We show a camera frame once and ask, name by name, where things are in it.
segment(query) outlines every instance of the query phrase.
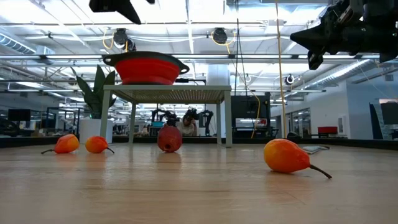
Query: red colander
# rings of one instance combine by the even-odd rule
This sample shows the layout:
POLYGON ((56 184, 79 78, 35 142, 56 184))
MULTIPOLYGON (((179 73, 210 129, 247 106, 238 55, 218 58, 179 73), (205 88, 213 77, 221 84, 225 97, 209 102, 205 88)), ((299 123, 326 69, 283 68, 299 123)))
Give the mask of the red colander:
POLYGON ((104 63, 116 68, 123 85, 173 85, 179 75, 189 72, 179 59, 158 52, 107 55, 104 63))

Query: white pot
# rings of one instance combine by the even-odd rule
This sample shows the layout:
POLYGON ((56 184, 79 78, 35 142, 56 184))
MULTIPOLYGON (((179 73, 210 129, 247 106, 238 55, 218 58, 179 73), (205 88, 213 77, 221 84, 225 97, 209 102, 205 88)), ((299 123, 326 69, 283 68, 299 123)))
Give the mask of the white pot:
MULTIPOLYGON (((101 119, 81 119, 79 123, 79 141, 85 144, 92 136, 99 136, 101 130, 101 119)), ((108 120, 106 125, 106 142, 112 143, 113 121, 108 120)))

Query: table leg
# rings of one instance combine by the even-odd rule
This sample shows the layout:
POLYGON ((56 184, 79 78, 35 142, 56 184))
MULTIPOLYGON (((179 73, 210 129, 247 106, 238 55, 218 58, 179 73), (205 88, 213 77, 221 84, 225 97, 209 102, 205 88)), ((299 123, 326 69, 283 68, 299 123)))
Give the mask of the table leg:
POLYGON ((130 119, 130 133, 129 133, 130 144, 132 144, 134 139, 134 127, 136 125, 136 107, 137 105, 135 103, 131 105, 131 119, 130 119))
POLYGON ((225 103, 225 146, 232 147, 232 115, 231 115, 231 92, 224 91, 224 103, 225 103))
POLYGON ((111 91, 104 91, 104 98, 102 101, 102 115, 101 115, 101 131, 100 135, 106 139, 106 125, 108 123, 109 100, 111 99, 111 91))
POLYGON ((221 138, 222 138, 222 133, 221 133, 221 103, 217 103, 217 108, 216 108, 216 130, 217 130, 217 144, 222 144, 221 138))

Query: shelf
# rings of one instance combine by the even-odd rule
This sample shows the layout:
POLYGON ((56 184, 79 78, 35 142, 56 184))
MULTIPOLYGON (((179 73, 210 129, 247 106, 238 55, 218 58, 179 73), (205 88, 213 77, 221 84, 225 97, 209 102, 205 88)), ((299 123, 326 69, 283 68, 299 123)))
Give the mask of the shelf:
POLYGON ((224 100, 230 86, 200 85, 105 85, 104 90, 131 103, 209 103, 224 100))

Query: white pillar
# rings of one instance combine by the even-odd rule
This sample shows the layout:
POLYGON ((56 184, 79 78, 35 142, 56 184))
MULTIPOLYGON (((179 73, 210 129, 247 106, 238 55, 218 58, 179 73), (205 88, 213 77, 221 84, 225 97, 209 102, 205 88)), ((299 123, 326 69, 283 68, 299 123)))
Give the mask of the white pillar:
MULTIPOLYGON (((206 77, 206 85, 230 85, 228 64, 209 65, 206 77)), ((219 131, 216 130, 216 120, 218 119, 216 105, 207 105, 207 109, 214 112, 213 119, 211 119, 210 123, 210 135, 213 135, 214 131, 219 133, 219 131)), ((225 136, 225 104, 223 102, 221 104, 221 137, 225 138, 225 136)))

